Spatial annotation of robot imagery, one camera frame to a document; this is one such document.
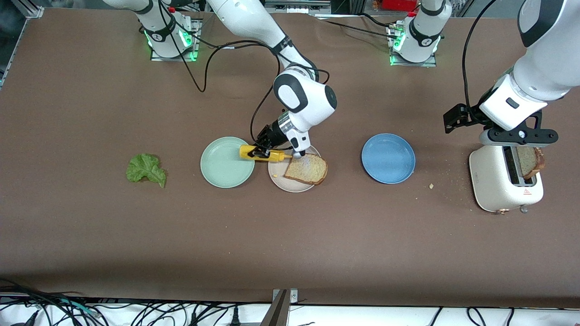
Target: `brown table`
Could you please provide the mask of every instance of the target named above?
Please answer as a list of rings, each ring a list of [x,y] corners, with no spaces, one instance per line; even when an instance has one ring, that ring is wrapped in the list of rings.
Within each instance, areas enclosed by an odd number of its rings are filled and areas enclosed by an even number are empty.
[[[301,194],[276,188],[266,164],[228,190],[200,172],[211,141],[249,140],[276,74],[268,51],[220,52],[201,94],[181,63],[148,60],[130,12],[49,9],[32,21],[0,92],[0,276],[121,298],[268,300],[294,287],[310,303],[580,305],[577,90],[546,110],[560,140],[545,150],[544,199],[527,215],[495,216],[478,208],[467,174],[481,128],[446,135],[442,120],[463,101],[472,20],[451,19],[437,67],[414,68],[389,66],[380,37],[275,19],[331,72],[339,100],[310,133],[328,177]],[[203,35],[236,39],[216,19]],[[190,65],[198,80],[209,53]],[[482,20],[467,64],[472,101],[523,53],[514,20]],[[256,131],[280,110],[271,96]],[[402,184],[361,166],[363,144],[383,132],[415,150]],[[137,153],[161,158],[165,189],[125,179]]]

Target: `green lettuce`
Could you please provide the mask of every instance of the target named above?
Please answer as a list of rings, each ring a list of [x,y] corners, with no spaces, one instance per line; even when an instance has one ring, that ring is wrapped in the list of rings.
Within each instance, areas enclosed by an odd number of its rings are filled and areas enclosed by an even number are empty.
[[[127,180],[137,182],[143,177],[149,181],[159,183],[161,188],[165,187],[165,171],[159,167],[159,159],[151,154],[137,154],[130,161],[127,167]]]

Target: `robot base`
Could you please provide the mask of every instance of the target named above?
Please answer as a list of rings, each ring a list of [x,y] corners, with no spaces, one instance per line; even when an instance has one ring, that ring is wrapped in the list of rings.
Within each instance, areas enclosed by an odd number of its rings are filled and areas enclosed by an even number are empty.
[[[185,16],[183,19],[183,27],[185,27],[185,29],[197,36],[197,37],[201,37],[201,24],[202,24],[202,19],[192,19],[189,16]],[[185,61],[187,62],[192,62],[192,61],[197,61],[197,52],[200,49],[200,42],[198,39],[189,36],[189,39],[191,42],[191,46],[185,50],[185,52],[182,53],[183,58],[185,59]],[[181,42],[182,40],[179,39],[175,39],[176,42]],[[162,57],[160,55],[158,55],[153,48],[151,47],[151,44],[149,44],[149,48],[151,48],[151,61],[181,61],[181,58],[179,56],[174,57],[174,58],[167,58],[167,57]]]
[[[483,146],[469,155],[469,171],[477,204],[488,212],[526,212],[543,197],[539,173],[529,180],[521,177],[515,147]]]
[[[390,27],[386,28],[387,35],[395,35],[397,38],[389,38],[389,52],[390,52],[390,63],[391,66],[409,66],[409,67],[436,67],[437,62],[435,61],[435,53],[423,61],[423,62],[410,62],[396,52],[393,47],[397,46],[397,42],[400,42],[401,33],[404,33],[403,21],[399,20],[396,24],[392,24]]]

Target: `mint green plate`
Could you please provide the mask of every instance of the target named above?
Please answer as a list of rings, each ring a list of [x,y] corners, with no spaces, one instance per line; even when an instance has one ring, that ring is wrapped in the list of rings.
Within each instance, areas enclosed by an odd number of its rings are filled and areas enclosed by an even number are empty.
[[[254,160],[240,157],[240,146],[247,145],[236,137],[223,137],[209,144],[201,154],[201,174],[216,187],[232,188],[248,180]]]

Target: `black connector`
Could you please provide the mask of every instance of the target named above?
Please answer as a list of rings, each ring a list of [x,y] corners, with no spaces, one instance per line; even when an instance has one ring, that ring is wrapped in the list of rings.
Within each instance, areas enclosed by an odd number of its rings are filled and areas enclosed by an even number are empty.
[[[238,315],[238,306],[234,307],[234,315],[231,318],[230,326],[240,326],[242,323],[240,322],[240,316]]]

